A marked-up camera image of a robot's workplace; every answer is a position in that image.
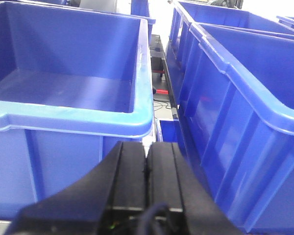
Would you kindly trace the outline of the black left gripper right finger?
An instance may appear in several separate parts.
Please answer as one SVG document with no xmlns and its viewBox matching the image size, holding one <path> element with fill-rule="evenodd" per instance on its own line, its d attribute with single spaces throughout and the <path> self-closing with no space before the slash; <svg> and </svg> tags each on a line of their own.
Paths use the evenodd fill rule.
<svg viewBox="0 0 294 235">
<path fill-rule="evenodd" d="M 197 180 L 176 143 L 155 142 L 147 155 L 148 209 L 165 217 L 168 235 L 240 235 Z"/>
</svg>

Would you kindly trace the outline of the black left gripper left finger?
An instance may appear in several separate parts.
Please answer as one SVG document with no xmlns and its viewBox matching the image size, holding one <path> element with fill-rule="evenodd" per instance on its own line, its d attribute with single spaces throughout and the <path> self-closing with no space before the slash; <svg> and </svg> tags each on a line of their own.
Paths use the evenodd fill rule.
<svg viewBox="0 0 294 235">
<path fill-rule="evenodd" d="M 146 207 L 145 151 L 119 141 L 85 176 L 62 191 L 22 208 L 6 235 L 99 235 Z"/>
</svg>

